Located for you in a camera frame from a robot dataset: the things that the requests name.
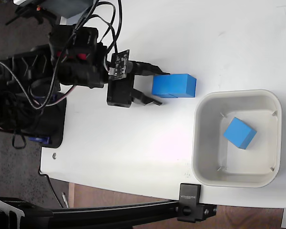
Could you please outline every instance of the blue block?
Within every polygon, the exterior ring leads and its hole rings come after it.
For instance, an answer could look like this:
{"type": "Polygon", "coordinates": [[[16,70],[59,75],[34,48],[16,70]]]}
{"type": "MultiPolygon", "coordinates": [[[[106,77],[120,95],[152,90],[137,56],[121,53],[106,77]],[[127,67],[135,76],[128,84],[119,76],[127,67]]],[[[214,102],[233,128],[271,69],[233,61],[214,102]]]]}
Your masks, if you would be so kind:
{"type": "Polygon", "coordinates": [[[246,149],[255,134],[256,130],[252,129],[238,118],[234,118],[225,131],[224,137],[238,148],[246,149]]]}
{"type": "Polygon", "coordinates": [[[153,77],[152,94],[161,98],[193,98],[196,79],[188,74],[157,75],[153,77]]]}

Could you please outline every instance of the table surface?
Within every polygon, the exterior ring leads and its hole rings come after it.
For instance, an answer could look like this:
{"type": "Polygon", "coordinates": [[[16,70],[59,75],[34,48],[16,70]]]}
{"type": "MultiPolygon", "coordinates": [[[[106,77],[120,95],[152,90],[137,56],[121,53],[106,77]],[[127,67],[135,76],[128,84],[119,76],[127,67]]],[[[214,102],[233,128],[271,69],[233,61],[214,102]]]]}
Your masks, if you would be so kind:
{"type": "MultiPolygon", "coordinates": [[[[96,13],[111,18],[109,6],[96,13]]],[[[98,19],[88,26],[100,34],[106,29],[98,19]]],[[[111,42],[110,35],[104,42],[111,42]]],[[[215,91],[268,89],[283,109],[277,177],[263,188],[203,186],[200,201],[286,208],[286,0],[123,0],[117,44],[119,51],[130,49],[131,60],[195,76],[196,98],[127,109],[107,105],[106,86],[77,87],[68,97],[62,145],[42,149],[42,172],[92,187],[178,199],[180,183],[199,184],[191,167],[197,103],[215,91]]],[[[136,76],[134,87],[150,95],[152,77],[136,76]]]]}

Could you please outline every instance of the wooden floor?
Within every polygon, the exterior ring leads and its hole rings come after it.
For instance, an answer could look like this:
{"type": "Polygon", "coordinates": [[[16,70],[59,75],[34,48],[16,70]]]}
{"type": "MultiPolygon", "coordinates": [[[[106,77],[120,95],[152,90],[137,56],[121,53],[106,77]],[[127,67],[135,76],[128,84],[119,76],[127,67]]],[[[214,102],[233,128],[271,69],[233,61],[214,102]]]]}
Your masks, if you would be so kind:
{"type": "MultiPolygon", "coordinates": [[[[70,184],[69,204],[74,208],[147,203],[160,199],[135,196],[70,184]]],[[[283,210],[218,206],[215,217],[196,224],[176,219],[136,226],[136,229],[279,229],[283,210]]]]}

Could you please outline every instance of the white bowl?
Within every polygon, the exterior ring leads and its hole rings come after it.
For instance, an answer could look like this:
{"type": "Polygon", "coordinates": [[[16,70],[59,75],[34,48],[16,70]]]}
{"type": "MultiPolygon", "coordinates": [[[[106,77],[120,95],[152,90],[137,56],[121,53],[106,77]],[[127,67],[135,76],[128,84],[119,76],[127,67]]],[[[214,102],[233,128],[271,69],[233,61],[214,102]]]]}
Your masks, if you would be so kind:
{"type": "Polygon", "coordinates": [[[193,173],[204,185],[263,187],[280,167],[282,107],[267,90],[208,94],[195,111],[193,173]],[[234,117],[257,133],[246,150],[224,137],[234,117]]]}

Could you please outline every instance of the floor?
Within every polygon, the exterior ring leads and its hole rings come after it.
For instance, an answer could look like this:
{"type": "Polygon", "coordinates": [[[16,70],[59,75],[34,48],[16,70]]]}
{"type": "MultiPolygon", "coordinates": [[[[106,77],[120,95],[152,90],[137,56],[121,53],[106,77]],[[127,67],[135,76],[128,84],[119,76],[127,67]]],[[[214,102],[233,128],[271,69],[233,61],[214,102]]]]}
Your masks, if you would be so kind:
{"type": "MultiPolygon", "coordinates": [[[[31,47],[47,43],[51,30],[48,23],[37,25],[35,19],[18,19],[4,26],[12,18],[15,6],[0,4],[0,57],[24,52],[31,47]]],[[[18,197],[31,203],[58,208],[45,178],[37,174],[41,148],[28,143],[25,150],[11,147],[11,135],[0,133],[0,196],[18,197]]],[[[68,183],[53,181],[57,193],[68,193],[68,183]]],[[[74,207],[99,207],[156,201],[157,199],[117,193],[92,187],[72,185],[70,205],[74,207]]],[[[207,221],[189,224],[175,219],[137,226],[138,229],[278,229],[281,225],[282,209],[237,208],[219,206],[216,217],[207,221]]]]}
{"type": "MultiPolygon", "coordinates": [[[[14,16],[16,6],[0,3],[0,57],[24,52],[32,47],[46,44],[49,24],[37,25],[35,19],[19,19],[5,26],[14,16]]],[[[46,208],[59,208],[51,193],[46,178],[37,174],[41,147],[28,142],[26,149],[15,150],[11,146],[12,136],[0,133],[0,196],[17,197],[46,208]]],[[[56,192],[68,193],[68,183],[53,181],[56,192]]]]}

